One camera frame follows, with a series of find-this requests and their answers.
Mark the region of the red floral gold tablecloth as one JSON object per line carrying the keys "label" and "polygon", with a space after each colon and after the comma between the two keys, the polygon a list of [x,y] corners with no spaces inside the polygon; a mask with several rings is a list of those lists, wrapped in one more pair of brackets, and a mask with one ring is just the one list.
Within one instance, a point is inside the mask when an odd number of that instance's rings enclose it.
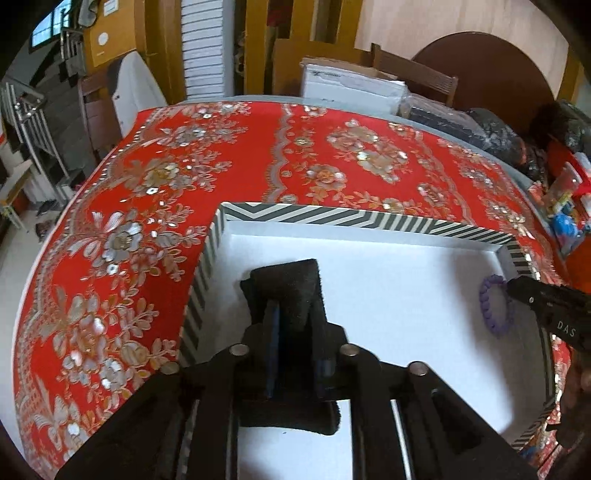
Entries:
{"label": "red floral gold tablecloth", "polygon": [[53,478],[164,362],[200,343],[192,278],[217,206],[263,201],[374,210],[514,236],[564,278],[554,245],[494,161],[400,120],[291,102],[141,112],[74,195],[22,293],[13,354],[24,455]]}

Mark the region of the black plastic-wrapped package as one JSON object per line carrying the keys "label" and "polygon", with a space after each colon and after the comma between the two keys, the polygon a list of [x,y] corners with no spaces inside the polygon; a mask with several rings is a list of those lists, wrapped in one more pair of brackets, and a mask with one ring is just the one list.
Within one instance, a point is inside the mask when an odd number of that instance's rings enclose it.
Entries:
{"label": "black plastic-wrapped package", "polygon": [[484,129],[467,113],[421,95],[405,95],[399,105],[399,115],[447,133],[482,150],[490,146]]}

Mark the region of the black garbage bag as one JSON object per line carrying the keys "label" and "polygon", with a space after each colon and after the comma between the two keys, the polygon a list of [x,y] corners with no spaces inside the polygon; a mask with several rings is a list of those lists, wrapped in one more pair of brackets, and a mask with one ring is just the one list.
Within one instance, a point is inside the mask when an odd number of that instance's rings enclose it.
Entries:
{"label": "black garbage bag", "polygon": [[471,108],[467,114],[483,129],[487,140],[483,150],[512,166],[530,180],[547,180],[546,152],[526,143],[514,130],[493,112]]}

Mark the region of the metal stair railing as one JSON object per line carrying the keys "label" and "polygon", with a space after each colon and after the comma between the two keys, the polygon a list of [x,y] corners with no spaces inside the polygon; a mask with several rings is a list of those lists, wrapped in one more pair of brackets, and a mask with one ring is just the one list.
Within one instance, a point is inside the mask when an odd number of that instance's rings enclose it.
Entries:
{"label": "metal stair railing", "polygon": [[70,199],[66,188],[72,176],[45,117],[46,97],[29,85],[5,76],[1,81],[1,102],[8,123],[16,131],[19,142],[27,147],[36,170],[50,186],[53,199],[65,207]]}

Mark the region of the round dark wooden tabletop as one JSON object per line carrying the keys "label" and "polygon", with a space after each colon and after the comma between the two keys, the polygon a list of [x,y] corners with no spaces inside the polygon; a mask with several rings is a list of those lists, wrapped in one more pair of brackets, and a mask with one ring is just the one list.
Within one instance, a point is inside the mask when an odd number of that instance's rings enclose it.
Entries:
{"label": "round dark wooden tabletop", "polygon": [[512,43],[483,32],[459,32],[439,38],[413,60],[459,80],[453,107],[493,112],[515,133],[525,136],[555,97],[534,61]]}

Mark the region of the blue plastic bag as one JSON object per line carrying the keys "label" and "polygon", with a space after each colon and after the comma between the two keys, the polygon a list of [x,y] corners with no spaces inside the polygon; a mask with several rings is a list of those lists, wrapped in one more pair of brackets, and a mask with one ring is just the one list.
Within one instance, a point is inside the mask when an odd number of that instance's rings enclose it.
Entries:
{"label": "blue plastic bag", "polygon": [[585,238],[584,231],[577,227],[571,216],[564,213],[552,217],[551,227],[564,257],[569,256]]}

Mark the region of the white folded board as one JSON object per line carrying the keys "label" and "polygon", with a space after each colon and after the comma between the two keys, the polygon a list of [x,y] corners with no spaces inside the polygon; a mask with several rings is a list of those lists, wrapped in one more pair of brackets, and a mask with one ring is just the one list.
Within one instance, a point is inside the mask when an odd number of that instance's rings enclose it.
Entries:
{"label": "white folded board", "polygon": [[129,52],[108,66],[107,90],[123,137],[132,130],[139,112],[168,105],[137,51]]}

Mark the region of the striped white tray box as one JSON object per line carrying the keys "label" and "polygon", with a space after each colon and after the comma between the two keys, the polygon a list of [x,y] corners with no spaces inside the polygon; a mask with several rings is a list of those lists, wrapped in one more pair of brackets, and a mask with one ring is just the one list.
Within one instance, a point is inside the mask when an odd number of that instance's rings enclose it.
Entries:
{"label": "striped white tray box", "polygon": [[181,362],[242,339],[250,317],[239,283],[252,270],[307,259],[318,262],[329,321],[350,342],[394,365],[426,364],[521,457],[556,394],[551,341],[534,313],[498,288],[480,291],[492,275],[530,274],[510,234],[367,210],[222,203],[190,283]]}

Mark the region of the dark wooden chair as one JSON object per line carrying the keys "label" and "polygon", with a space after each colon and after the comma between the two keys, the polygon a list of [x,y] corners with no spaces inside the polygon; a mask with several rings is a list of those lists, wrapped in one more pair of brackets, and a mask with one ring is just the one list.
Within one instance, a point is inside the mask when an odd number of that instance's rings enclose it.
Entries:
{"label": "dark wooden chair", "polygon": [[446,105],[453,106],[459,79],[439,72],[427,65],[387,52],[376,43],[370,46],[373,67],[377,71],[394,75],[405,82],[424,86],[446,96]]}

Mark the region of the white cardboard box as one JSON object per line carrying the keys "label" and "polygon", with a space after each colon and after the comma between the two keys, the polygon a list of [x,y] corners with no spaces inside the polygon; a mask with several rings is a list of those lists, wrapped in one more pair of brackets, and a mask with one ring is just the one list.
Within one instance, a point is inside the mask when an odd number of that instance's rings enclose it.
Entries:
{"label": "white cardboard box", "polygon": [[329,58],[301,60],[301,96],[397,114],[409,94],[404,81],[390,74]]}

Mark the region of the black velvet hair bow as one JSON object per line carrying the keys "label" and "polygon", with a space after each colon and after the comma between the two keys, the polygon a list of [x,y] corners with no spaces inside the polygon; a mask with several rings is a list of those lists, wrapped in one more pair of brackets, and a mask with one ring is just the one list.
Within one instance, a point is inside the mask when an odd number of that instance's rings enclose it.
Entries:
{"label": "black velvet hair bow", "polygon": [[252,321],[242,336],[252,359],[239,380],[240,423],[335,434],[338,353],[346,333],[327,319],[318,262],[260,267],[239,286]]}

